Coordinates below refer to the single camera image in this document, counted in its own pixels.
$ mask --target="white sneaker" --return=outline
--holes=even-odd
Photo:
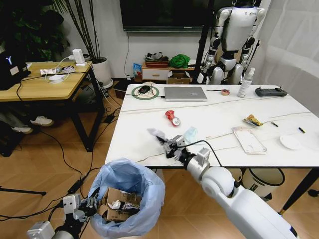
[[[28,127],[28,126],[24,126],[24,127],[12,127],[12,130],[15,132],[21,132],[24,134],[29,134],[32,133],[33,129]]]
[[[38,116],[35,120],[30,120],[30,122],[32,124],[45,126],[45,127],[51,126],[54,123],[53,120],[48,119],[47,117],[44,117],[44,116]]]

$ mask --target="television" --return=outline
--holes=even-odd
[[[201,32],[207,5],[208,0],[120,0],[123,30]],[[215,0],[215,10],[227,6],[232,0]]]

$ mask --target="game controller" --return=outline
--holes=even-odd
[[[255,90],[256,94],[260,97],[262,96],[286,96],[287,92],[280,88],[274,89],[261,89],[261,87]]]

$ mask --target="silver laptop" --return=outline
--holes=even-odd
[[[164,87],[166,101],[207,101],[201,87]]]

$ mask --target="spray bottle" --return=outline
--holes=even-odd
[[[243,83],[241,84],[239,91],[238,91],[239,97],[246,96],[247,90],[253,81],[254,72],[255,72],[255,68],[250,68],[249,73],[245,74],[244,79],[243,79]]]

